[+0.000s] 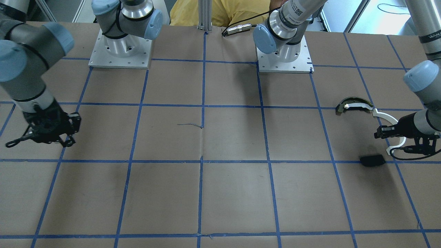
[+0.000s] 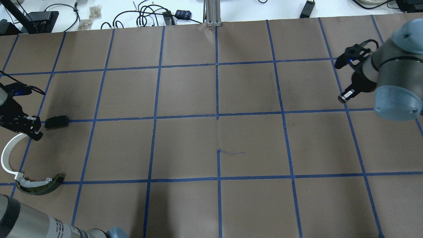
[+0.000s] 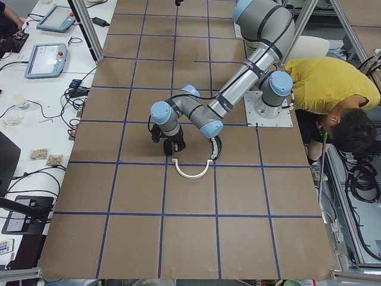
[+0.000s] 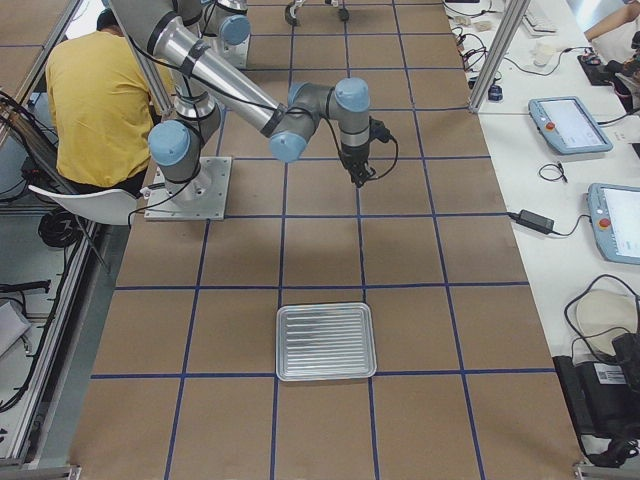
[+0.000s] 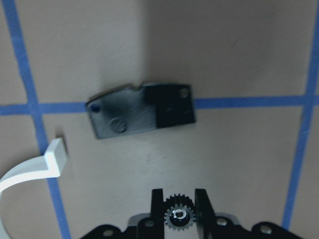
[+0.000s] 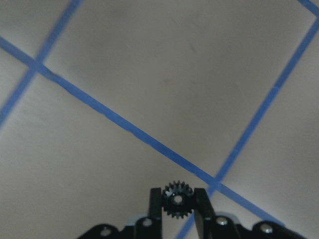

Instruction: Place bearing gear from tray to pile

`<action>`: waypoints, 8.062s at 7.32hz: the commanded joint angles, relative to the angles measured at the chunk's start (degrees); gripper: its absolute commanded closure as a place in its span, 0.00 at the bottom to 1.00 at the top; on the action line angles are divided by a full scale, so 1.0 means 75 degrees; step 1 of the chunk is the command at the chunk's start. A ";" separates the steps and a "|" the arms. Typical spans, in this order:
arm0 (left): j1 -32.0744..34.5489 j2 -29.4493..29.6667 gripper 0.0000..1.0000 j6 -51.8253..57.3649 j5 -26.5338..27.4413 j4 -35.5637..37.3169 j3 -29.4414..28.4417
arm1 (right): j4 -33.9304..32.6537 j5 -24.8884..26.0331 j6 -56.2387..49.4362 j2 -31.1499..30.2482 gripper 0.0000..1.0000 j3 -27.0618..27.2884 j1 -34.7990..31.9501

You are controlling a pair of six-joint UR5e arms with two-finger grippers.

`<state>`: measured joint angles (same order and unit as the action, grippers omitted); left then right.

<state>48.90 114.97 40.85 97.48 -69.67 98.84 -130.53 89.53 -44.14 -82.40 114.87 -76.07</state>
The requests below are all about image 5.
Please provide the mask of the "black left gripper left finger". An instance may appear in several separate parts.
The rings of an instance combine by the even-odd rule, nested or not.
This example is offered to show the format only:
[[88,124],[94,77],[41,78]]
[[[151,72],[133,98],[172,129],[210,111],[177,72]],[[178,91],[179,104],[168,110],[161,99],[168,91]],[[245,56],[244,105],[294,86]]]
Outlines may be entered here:
[[164,239],[163,189],[152,190],[151,218],[154,222],[152,235],[155,239]]

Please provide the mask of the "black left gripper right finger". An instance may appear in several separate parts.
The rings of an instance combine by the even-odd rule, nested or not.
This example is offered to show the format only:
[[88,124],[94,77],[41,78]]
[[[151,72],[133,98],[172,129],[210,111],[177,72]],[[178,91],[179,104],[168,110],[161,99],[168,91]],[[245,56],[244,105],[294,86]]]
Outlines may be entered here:
[[196,228],[200,239],[212,239],[215,212],[205,189],[195,189]]

